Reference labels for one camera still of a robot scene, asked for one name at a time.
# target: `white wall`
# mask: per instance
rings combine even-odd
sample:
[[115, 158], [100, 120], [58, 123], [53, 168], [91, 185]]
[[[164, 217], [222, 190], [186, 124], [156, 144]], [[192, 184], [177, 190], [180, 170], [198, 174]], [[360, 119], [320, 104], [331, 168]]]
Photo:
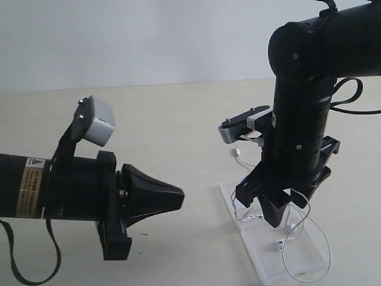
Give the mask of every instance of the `white wall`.
[[[340, 9], [366, 0], [337, 0]], [[267, 44], [314, 0], [1, 0], [0, 92], [272, 77]]]

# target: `beige table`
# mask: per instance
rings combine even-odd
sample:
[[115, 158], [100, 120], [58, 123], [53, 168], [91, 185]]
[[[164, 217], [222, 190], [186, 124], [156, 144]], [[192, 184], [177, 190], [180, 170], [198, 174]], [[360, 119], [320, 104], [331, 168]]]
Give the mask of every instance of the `beige table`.
[[[91, 222], [53, 222], [63, 265], [47, 285], [159, 286], [258, 285], [259, 281], [218, 187], [242, 178], [217, 126], [251, 106], [272, 105], [274, 80], [88, 89], [0, 96], [0, 152], [50, 157], [80, 97], [94, 95], [114, 108], [117, 128], [104, 148], [118, 167], [141, 171], [185, 190], [178, 212], [146, 219], [129, 229], [133, 247], [126, 262], [103, 262]], [[381, 79], [366, 79], [353, 109], [381, 108]], [[336, 98], [349, 97], [354, 85]], [[327, 135], [342, 141], [329, 166], [332, 176], [311, 201], [312, 217], [332, 244], [333, 265], [317, 285], [378, 285], [381, 266], [381, 116], [331, 113]], [[260, 149], [240, 143], [244, 160]], [[82, 142], [78, 156], [98, 147]], [[20, 270], [32, 280], [51, 273], [54, 249], [43, 221], [8, 219], [16, 236]], [[8, 242], [0, 229], [0, 284], [18, 285], [10, 270]], [[284, 285], [299, 285], [295, 281]]]

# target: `black cable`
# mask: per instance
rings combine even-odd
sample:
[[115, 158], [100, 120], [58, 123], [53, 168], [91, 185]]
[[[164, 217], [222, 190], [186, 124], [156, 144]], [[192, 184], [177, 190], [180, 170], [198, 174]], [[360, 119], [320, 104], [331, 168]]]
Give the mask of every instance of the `black cable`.
[[18, 282], [20, 282], [26, 286], [39, 286], [39, 285], [42, 285], [42, 284], [50, 281], [58, 273], [58, 271], [61, 267], [61, 250], [60, 250], [60, 247], [58, 246], [58, 244], [54, 238], [54, 234], [53, 234], [53, 230], [52, 230], [52, 223], [51, 223], [50, 219], [46, 219], [46, 229], [48, 230], [48, 233], [53, 240], [55, 251], [57, 252], [57, 264], [55, 265], [55, 269], [54, 269], [53, 273], [46, 280], [41, 281], [41, 282], [31, 282], [31, 281], [25, 279], [22, 276], [22, 274], [20, 273], [20, 271], [18, 271], [16, 262], [14, 260], [14, 255], [13, 255], [14, 234], [13, 234], [12, 227], [9, 223], [4, 222], [2, 220], [0, 220], [0, 224], [4, 227], [5, 232], [7, 233], [8, 241], [10, 244], [11, 269], [12, 269], [13, 275], [15, 276], [15, 278], [17, 279]]
[[359, 79], [356, 79], [354, 77], [347, 77], [345, 79], [343, 79], [342, 81], [340, 81], [334, 88], [333, 88], [333, 92], [332, 92], [332, 95], [334, 95], [335, 93], [337, 93], [337, 91], [344, 85], [346, 84], [347, 82], [351, 81], [351, 80], [355, 80], [357, 82], [357, 90], [356, 90], [356, 93], [353, 95], [353, 97], [347, 99], [347, 100], [343, 100], [343, 101], [336, 101], [336, 102], [333, 102], [331, 103], [330, 105], [330, 109], [333, 110], [333, 111], [338, 111], [338, 112], [341, 112], [341, 113], [346, 113], [346, 114], [354, 114], [354, 115], [373, 115], [373, 114], [381, 114], [381, 110], [372, 110], [372, 111], [352, 111], [352, 110], [346, 110], [346, 109], [341, 109], [341, 108], [337, 108], [336, 106], [337, 105], [340, 105], [340, 104], [349, 104], [349, 103], [352, 103], [354, 101], [356, 101], [357, 99], [359, 99], [359, 97], [361, 96], [361, 94], [363, 93], [363, 90], [364, 90], [364, 84], [361, 80]]

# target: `warning label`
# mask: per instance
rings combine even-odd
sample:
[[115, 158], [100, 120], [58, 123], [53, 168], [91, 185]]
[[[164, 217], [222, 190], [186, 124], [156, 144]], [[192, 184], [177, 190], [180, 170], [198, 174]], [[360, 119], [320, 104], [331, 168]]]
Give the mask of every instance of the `warning label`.
[[28, 158], [18, 192], [16, 217], [35, 217], [45, 159]]

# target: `clear acrylic stand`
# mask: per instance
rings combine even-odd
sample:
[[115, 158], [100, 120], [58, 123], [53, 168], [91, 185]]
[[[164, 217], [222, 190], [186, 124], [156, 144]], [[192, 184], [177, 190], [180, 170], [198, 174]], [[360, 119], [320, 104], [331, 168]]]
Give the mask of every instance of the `clear acrylic stand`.
[[[274, 242], [286, 238], [288, 232], [284, 229], [285, 216], [278, 228], [270, 226], [262, 217], [261, 207], [255, 200], [249, 213], [238, 200], [235, 200], [237, 217], [254, 216], [255, 218], [242, 222], [237, 221], [234, 214], [231, 196], [238, 183], [221, 184], [221, 194], [232, 216], [236, 227], [240, 230], [241, 237], [249, 256], [254, 264], [260, 281], [263, 285], [274, 285], [292, 279], [287, 273], [282, 260], [282, 250], [276, 250]], [[291, 213], [290, 223], [297, 224], [301, 220], [298, 212]], [[298, 235], [301, 225], [295, 231]], [[307, 221], [303, 232], [288, 241], [285, 249], [286, 263], [290, 272], [295, 275], [321, 271], [327, 267], [328, 261], [322, 255], [324, 248], [315, 242], [314, 233], [309, 231]]]

